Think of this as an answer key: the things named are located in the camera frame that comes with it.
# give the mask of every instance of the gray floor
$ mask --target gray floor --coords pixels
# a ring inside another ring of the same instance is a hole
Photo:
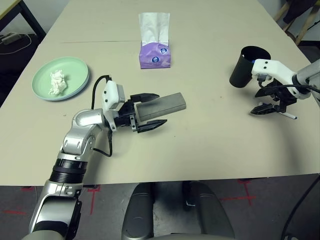
[[[299,47],[314,62],[316,47]],[[278,240],[292,208],[318,174],[272,177],[240,182],[236,179],[204,181],[221,200],[238,240]],[[101,185],[85,189],[77,240],[119,240],[122,222],[137,184]],[[28,233],[41,187],[0,186],[0,239],[18,240]],[[194,211],[182,209],[181,182],[158,183],[153,209],[154,233],[199,233]],[[320,239],[320,184],[297,210],[289,232],[299,240]]]

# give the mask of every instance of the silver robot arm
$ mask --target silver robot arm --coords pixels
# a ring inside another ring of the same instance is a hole
[[[72,119],[50,178],[35,207],[23,240],[72,239],[80,220],[79,196],[97,135],[106,128],[103,110],[83,110]]]
[[[131,126],[134,132],[143,133],[167,121],[158,119],[139,124],[134,103],[148,102],[159,95],[131,95],[125,102],[123,87],[108,75],[101,76],[96,84],[102,78],[106,78],[102,94],[103,108],[82,110],[73,117],[71,129],[64,137],[51,176],[45,182],[34,209],[29,235],[23,240],[71,240],[76,236],[81,216],[82,203],[79,196],[83,189],[83,178],[93,150],[102,152],[95,149],[96,138],[102,130],[108,128],[110,147],[109,154],[103,154],[111,157],[111,136],[117,127]]]
[[[294,72],[276,60],[257,59],[252,75],[258,80],[261,89],[255,97],[271,96],[275,104],[263,104],[255,107],[251,113],[256,115],[285,113],[287,106],[310,97],[311,92],[320,106],[320,59],[305,68]]]

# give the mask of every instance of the gray rectangular block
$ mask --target gray rectangular block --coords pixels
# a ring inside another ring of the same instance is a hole
[[[140,121],[147,121],[185,109],[186,101],[181,92],[178,92],[152,101],[139,103],[136,108]]]

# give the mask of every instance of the red tape mark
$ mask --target red tape mark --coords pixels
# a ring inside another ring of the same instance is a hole
[[[220,201],[226,201],[226,200],[243,200],[243,199],[256,199],[256,196],[236,196],[236,197],[223,197],[219,198]]]
[[[12,210],[4,210],[2,211],[4,214],[14,214],[14,215],[26,215],[27,213],[24,211],[12,211]]]
[[[90,208],[90,215],[92,215],[92,213],[94,212],[94,207],[95,207],[95,195],[96,195],[96,192],[100,192],[100,185],[97,188],[88,189],[88,192],[92,193],[91,208]]]
[[[24,186],[20,189],[23,192],[32,192],[34,190],[33,186]]]
[[[243,184],[244,189],[245,189],[245,193],[246,193],[246,196],[247,196],[247,199],[248,199],[248,202],[249,202],[249,206],[252,206],[252,202],[251,202],[251,198],[250,198],[251,196],[249,195],[249,190],[248,190],[248,186],[247,186],[247,184],[249,184],[250,181],[249,180],[242,181],[242,180],[238,179],[237,182],[239,184]]]

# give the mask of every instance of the plate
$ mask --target plate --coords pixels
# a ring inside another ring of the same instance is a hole
[[[62,70],[66,89],[57,95],[50,95],[51,77],[50,73]],[[88,66],[84,61],[72,56],[56,58],[43,65],[32,79],[32,90],[34,94],[43,100],[60,101],[78,94],[89,81]]]

